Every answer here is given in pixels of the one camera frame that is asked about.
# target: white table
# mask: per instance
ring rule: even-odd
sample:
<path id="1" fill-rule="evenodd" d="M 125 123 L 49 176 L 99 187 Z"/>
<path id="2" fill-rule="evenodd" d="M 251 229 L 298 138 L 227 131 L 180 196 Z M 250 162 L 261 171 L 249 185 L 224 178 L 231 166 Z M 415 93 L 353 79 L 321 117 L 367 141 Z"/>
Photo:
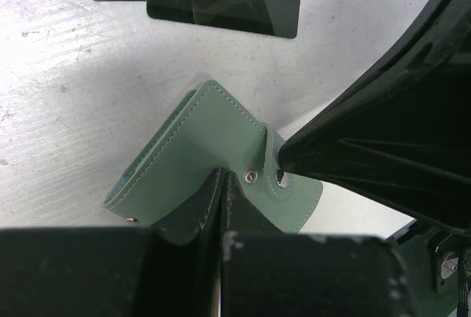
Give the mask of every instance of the white table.
<path id="1" fill-rule="evenodd" d="M 106 193 L 210 77 L 289 137 L 426 2 L 301 0 L 286 40 L 152 20 L 143 2 L 0 0 L 0 226 L 123 224 Z M 409 220 L 326 184 L 303 231 L 387 236 Z"/>

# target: green wallet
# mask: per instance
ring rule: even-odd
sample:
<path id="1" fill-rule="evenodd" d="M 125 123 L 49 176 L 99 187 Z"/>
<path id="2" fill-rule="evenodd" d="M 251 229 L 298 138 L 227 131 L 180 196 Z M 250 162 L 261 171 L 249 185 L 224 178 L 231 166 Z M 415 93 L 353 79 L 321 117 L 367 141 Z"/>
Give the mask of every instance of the green wallet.
<path id="1" fill-rule="evenodd" d="M 277 154 L 284 140 L 257 121 L 220 84 L 191 91 L 105 200 L 124 218 L 150 225 L 195 193 L 214 168 L 235 172 L 245 196 L 284 232 L 311 216 L 322 183 L 284 174 Z"/>

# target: scratched white surface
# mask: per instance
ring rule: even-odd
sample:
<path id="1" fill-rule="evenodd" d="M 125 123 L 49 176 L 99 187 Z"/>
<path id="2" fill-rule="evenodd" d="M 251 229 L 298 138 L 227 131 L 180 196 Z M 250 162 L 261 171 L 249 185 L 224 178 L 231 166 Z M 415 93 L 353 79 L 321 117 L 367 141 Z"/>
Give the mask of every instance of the scratched white surface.
<path id="1" fill-rule="evenodd" d="M 288 137 L 426 1 L 302 0 L 284 40 L 151 20 L 143 2 L 0 0 L 0 226 L 123 224 L 103 198 L 209 76 Z M 326 185 L 304 230 L 389 235 L 408 220 Z"/>

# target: card holder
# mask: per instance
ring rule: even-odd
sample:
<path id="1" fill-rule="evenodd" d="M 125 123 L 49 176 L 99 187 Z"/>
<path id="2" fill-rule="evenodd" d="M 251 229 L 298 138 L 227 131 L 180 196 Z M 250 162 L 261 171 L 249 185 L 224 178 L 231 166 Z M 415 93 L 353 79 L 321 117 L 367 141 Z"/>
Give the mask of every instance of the card holder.
<path id="1" fill-rule="evenodd" d="M 276 227 L 297 232 L 316 208 L 322 183 L 280 172 L 283 143 L 210 80 L 180 102 L 104 206 L 150 225 L 195 193 L 214 168 L 224 167 L 237 174 L 245 196 Z"/>

